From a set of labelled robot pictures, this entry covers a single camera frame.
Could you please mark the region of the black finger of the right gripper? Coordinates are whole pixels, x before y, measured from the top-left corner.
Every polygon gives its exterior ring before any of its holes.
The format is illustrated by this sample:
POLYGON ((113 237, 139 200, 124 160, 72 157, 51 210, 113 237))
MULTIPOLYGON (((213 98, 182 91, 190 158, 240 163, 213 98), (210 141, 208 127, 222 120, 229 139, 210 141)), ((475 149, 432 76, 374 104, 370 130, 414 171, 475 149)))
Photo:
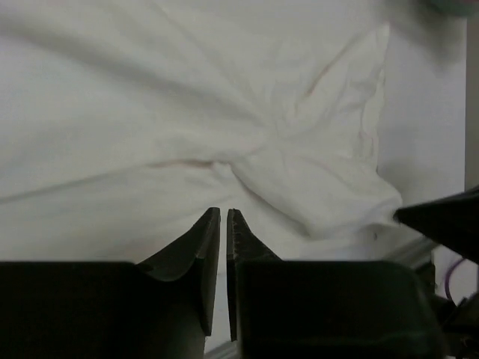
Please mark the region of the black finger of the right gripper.
POLYGON ((478 187, 398 209, 394 218, 472 262, 478 261, 478 187))

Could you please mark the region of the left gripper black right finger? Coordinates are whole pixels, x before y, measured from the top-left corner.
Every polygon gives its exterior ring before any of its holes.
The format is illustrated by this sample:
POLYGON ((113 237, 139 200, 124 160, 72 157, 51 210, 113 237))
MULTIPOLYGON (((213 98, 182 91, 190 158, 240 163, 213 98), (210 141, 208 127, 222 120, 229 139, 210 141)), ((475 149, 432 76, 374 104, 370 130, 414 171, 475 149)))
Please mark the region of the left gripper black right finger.
POLYGON ((242 358, 443 358, 413 270, 386 261, 283 260, 241 211, 227 219, 231 339, 242 358))

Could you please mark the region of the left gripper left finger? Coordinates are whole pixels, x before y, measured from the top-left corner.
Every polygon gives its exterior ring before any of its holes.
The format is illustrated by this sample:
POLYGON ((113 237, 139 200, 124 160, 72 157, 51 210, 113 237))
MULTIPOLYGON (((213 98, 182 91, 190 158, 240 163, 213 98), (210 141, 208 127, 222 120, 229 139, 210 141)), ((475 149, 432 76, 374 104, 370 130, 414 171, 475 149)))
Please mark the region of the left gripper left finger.
POLYGON ((3 262, 3 358, 202 358, 220 211, 138 263, 3 262))

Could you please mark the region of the white t shirt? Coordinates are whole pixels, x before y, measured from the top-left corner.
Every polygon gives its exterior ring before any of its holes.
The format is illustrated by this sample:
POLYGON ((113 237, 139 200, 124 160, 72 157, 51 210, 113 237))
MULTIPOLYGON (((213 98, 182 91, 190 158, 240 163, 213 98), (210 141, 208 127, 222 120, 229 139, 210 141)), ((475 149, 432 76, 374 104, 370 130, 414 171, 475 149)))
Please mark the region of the white t shirt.
POLYGON ((402 203, 377 172, 387 24, 305 36, 161 1, 1 3, 1 257, 140 260, 237 206, 280 254, 402 203))

